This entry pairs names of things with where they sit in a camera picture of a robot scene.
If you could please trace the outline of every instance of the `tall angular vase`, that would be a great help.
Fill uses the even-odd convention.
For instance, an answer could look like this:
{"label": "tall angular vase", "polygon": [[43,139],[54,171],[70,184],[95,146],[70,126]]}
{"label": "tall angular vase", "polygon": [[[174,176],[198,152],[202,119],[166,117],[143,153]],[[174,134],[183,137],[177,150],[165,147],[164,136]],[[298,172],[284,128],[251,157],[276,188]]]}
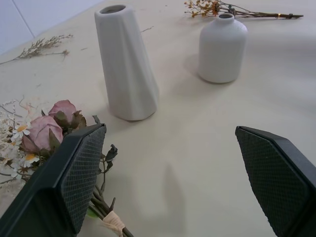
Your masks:
{"label": "tall angular vase", "polygon": [[146,119],[157,110],[159,91],[133,8],[113,5],[94,16],[110,111]]}

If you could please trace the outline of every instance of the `flower bouquet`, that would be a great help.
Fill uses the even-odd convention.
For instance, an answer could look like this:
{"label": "flower bouquet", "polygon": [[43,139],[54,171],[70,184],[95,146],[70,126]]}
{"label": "flower bouquet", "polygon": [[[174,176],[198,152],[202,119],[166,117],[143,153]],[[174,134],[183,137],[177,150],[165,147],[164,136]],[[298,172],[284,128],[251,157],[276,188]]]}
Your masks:
{"label": "flower bouquet", "polygon": [[243,7],[223,2],[222,0],[189,0],[184,2],[184,5],[189,9],[185,13],[191,14],[193,18],[198,15],[201,15],[202,17],[217,16],[219,13],[224,12],[231,13],[235,18],[268,17],[297,19],[303,17],[303,15],[250,11]]}
{"label": "flower bouquet", "polygon": [[[42,110],[41,115],[34,119],[30,118],[34,108],[31,104],[23,107],[28,111],[25,118],[16,114],[14,105],[12,112],[5,108],[15,102],[0,104],[6,111],[0,112],[0,176],[6,178],[0,182],[1,198],[7,194],[16,197],[33,173],[52,158],[63,139],[86,127],[85,117],[69,100],[58,101],[48,113]],[[96,123],[100,123],[97,116],[93,117]],[[113,212],[115,198],[110,206],[103,199],[105,174],[113,166],[112,161],[117,153],[117,148],[111,145],[107,155],[102,154],[100,157],[103,169],[99,168],[98,174],[103,176],[103,183],[100,188],[95,185],[87,215],[100,218],[105,227],[119,236],[131,237],[132,234]]]}

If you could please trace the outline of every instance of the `flower stem bundle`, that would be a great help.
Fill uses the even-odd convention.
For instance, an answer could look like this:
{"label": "flower stem bundle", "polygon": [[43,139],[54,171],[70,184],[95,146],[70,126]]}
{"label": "flower stem bundle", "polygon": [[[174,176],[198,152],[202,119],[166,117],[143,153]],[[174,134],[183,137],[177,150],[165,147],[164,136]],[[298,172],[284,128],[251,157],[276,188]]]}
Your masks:
{"label": "flower stem bundle", "polygon": [[240,6],[225,3],[221,0],[190,0],[184,2],[189,9],[185,13],[190,13],[194,18],[201,15],[202,17],[217,16],[219,13],[230,13],[235,18],[284,18],[284,19],[298,19],[304,15],[281,14],[281,13],[264,13],[250,11]]}

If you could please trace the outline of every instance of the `daisy yellow center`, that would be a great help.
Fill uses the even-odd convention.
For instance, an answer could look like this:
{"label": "daisy yellow center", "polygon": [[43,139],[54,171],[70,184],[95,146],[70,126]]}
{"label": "daisy yellow center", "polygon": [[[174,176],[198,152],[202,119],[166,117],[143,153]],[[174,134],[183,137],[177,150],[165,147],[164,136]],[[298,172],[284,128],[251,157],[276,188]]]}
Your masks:
{"label": "daisy yellow center", "polygon": [[18,129],[17,129],[17,131],[18,131],[18,132],[22,132],[22,131],[23,131],[24,129],[26,129],[26,128],[27,128],[26,125],[19,126]]}
{"label": "daisy yellow center", "polygon": [[34,159],[35,155],[34,154],[27,154],[25,157],[25,160],[32,160]]}

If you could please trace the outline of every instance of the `vase neck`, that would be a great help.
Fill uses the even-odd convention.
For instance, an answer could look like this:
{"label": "vase neck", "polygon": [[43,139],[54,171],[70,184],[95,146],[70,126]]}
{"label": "vase neck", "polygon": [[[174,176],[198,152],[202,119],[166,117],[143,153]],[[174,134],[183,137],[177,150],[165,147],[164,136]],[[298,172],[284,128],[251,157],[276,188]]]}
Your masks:
{"label": "vase neck", "polygon": [[234,15],[230,13],[222,13],[215,18],[215,21],[220,24],[230,24],[235,20]]}

